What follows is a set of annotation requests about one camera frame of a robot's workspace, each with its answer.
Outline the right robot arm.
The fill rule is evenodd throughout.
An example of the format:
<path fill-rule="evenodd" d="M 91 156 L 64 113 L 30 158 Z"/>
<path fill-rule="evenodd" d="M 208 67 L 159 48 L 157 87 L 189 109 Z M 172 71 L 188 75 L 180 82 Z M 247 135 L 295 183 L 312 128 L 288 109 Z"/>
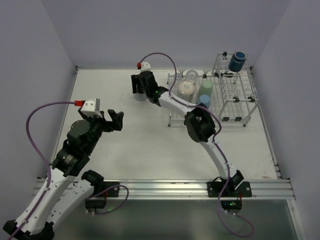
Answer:
<path fill-rule="evenodd" d="M 189 137 L 205 149 L 218 170 L 218 177 L 206 183 L 210 198 L 253 196 L 250 183 L 245 181 L 240 170 L 227 160 L 218 145 L 216 136 L 222 127 L 216 130 L 213 114 L 204 104 L 192 104 L 173 95 L 167 88 L 159 86 L 154 74 L 148 70 L 133 74 L 131 84 L 133 94 L 145 94 L 152 104 L 184 117 L 183 124 Z"/>

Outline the green plastic cup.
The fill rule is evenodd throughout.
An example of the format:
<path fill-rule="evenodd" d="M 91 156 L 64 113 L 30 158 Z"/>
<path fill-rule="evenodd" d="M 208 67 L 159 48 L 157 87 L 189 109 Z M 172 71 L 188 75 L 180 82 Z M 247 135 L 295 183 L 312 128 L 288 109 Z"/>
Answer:
<path fill-rule="evenodd" d="M 207 96 L 211 97 L 212 91 L 213 91 L 213 83 L 209 80 L 205 80 L 199 86 L 197 97 L 199 98 L 202 95 L 207 95 Z"/>

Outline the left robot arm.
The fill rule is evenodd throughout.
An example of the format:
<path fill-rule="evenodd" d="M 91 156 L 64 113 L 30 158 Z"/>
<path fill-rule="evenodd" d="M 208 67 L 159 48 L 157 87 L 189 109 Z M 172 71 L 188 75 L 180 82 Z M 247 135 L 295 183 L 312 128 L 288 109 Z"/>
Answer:
<path fill-rule="evenodd" d="M 80 202 L 103 194 L 104 177 L 93 170 L 82 173 L 103 133 L 121 131 L 124 113 L 80 109 L 82 119 L 75 121 L 66 135 L 62 149 L 48 167 L 47 177 L 27 209 L 3 230 L 17 240 L 51 240 L 63 218 Z"/>

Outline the floral patterned mug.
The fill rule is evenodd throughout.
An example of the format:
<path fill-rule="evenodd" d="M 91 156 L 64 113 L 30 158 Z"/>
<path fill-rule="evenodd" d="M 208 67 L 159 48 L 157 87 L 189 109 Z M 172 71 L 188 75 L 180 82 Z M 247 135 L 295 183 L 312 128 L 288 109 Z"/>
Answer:
<path fill-rule="evenodd" d="M 193 101 L 194 93 L 194 84 L 189 81 L 183 81 L 178 85 L 176 96 L 191 103 Z"/>

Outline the grey footed mug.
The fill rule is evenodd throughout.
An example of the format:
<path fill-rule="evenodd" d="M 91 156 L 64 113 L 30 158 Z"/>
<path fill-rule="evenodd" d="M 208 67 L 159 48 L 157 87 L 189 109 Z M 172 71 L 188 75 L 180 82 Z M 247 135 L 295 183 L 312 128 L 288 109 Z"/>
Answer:
<path fill-rule="evenodd" d="M 136 93 L 134 95 L 134 99 L 139 101 L 139 102 L 142 102 L 146 99 L 146 95 L 144 93 Z"/>

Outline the light blue plastic cup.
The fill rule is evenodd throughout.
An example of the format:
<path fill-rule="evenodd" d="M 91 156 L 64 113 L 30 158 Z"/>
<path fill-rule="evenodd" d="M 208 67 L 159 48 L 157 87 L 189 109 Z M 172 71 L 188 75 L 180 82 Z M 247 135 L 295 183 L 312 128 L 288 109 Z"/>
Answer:
<path fill-rule="evenodd" d="M 196 101 L 196 104 L 197 105 L 203 104 L 207 109 L 209 109 L 211 104 L 211 97 L 206 94 L 200 95 Z"/>

